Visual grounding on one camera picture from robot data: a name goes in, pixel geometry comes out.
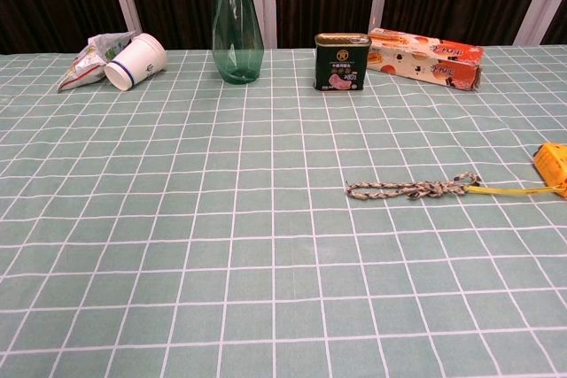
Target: blue stripe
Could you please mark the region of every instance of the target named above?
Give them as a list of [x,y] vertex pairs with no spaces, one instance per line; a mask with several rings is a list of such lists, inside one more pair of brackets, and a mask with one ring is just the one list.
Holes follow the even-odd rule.
[[117,66],[119,66],[120,68],[122,68],[124,70],[124,72],[128,75],[128,77],[130,78],[130,81],[132,81],[132,86],[135,86],[136,84],[134,83],[134,77],[132,77],[132,74],[130,73],[130,71],[128,71],[128,69],[122,65],[120,62],[118,61],[110,61],[113,64],[116,64]]

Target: can lid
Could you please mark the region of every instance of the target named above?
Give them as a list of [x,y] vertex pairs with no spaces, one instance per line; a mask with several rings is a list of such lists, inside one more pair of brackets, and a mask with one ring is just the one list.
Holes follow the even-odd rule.
[[317,46],[370,46],[372,41],[363,33],[320,33],[315,36]]

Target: can label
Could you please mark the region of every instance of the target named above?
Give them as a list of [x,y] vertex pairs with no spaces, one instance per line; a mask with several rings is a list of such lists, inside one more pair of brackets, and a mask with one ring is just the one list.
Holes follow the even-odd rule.
[[317,46],[315,88],[362,90],[368,54],[368,46]]

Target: yellow strap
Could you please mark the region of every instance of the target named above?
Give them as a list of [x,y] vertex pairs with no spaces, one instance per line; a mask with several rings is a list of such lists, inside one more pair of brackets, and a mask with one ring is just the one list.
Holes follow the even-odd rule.
[[564,191],[559,186],[546,186],[545,188],[530,188],[530,189],[502,189],[502,188],[487,188],[486,186],[468,186],[467,190],[471,194],[498,194],[498,195],[538,195],[548,194],[552,192],[561,193]]

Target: plastic bag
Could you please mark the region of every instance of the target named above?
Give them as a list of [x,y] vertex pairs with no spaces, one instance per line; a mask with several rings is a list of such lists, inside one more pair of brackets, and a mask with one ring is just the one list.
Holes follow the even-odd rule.
[[88,39],[69,69],[63,74],[58,90],[67,90],[91,84],[105,77],[104,67],[130,43],[133,31],[107,33]]

